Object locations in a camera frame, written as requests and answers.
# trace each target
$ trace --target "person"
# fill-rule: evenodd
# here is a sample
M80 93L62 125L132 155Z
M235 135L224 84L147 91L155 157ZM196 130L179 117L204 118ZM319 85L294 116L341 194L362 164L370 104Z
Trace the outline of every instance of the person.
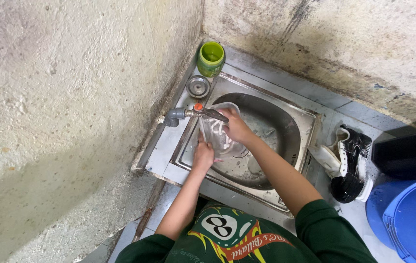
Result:
M304 176L234 110L220 111L229 118L227 135L250 150L296 218L297 236L269 220L218 203L209 202L194 218L199 187L215 155L199 135L192 170L154 235L124 248L116 263L376 262L352 225Z

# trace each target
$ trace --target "green plastic container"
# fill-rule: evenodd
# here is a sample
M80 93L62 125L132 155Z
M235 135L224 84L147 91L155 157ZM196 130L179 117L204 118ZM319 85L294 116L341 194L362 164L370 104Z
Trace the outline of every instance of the green plastic container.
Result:
M206 42L198 53L198 71L203 76L212 78L221 72L225 60L224 49L219 43Z

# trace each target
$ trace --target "blue plastic container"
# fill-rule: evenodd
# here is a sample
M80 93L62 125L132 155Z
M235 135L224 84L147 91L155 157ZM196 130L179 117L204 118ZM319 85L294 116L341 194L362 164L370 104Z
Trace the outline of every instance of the blue plastic container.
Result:
M408 263L416 263L416 181L376 186L367 200L367 220L375 235Z

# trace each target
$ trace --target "sneaker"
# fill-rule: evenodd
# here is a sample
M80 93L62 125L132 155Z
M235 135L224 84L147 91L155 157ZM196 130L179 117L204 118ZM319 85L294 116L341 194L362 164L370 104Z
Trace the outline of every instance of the sneaker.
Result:
M331 146L309 147L312 156L331 178L331 194L340 203L367 201L373 181L365 173L372 140L365 134L341 125Z

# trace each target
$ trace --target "round metal lid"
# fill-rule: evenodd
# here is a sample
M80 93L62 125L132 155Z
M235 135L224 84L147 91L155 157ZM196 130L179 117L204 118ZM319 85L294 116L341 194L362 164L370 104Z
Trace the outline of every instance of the round metal lid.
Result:
M195 75L188 79L185 84L185 89L187 92L194 98L203 98L205 97L210 88L209 81L200 75Z

